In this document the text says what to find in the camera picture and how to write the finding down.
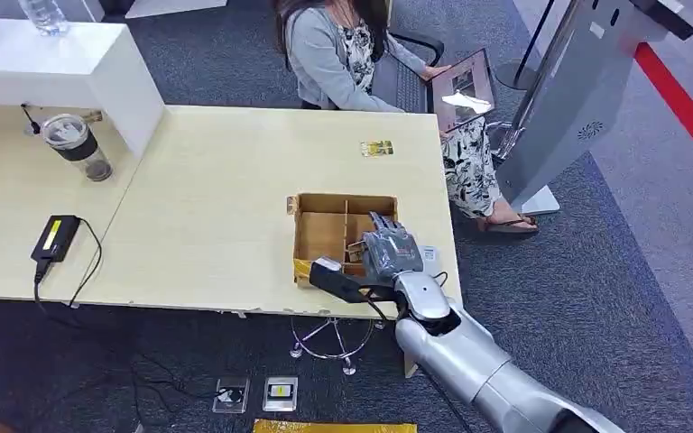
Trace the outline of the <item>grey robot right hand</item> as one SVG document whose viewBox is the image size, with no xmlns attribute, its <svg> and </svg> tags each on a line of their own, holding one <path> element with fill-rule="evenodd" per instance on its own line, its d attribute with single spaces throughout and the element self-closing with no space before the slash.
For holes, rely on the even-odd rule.
<svg viewBox="0 0 693 433">
<path fill-rule="evenodd" d="M 402 272 L 422 272 L 424 262 L 415 238 L 399 222 L 368 213 L 374 230 L 362 234 L 363 265 L 366 276 L 381 283 Z"/>
</svg>

